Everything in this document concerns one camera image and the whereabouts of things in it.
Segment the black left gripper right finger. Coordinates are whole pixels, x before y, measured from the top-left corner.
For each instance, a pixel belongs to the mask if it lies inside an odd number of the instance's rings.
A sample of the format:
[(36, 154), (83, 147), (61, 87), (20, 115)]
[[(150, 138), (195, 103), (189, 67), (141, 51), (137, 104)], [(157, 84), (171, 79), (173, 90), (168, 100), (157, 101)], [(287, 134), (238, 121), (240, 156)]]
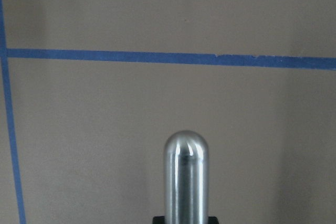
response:
[(218, 224), (218, 218), (215, 216), (208, 217), (208, 224)]

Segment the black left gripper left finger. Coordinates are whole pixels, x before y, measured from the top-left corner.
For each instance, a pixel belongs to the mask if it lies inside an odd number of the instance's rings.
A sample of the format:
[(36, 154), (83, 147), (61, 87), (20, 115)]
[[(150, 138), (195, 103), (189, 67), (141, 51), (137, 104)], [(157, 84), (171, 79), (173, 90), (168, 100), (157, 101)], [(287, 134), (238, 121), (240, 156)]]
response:
[(152, 224), (165, 224), (164, 216), (154, 216), (152, 219)]

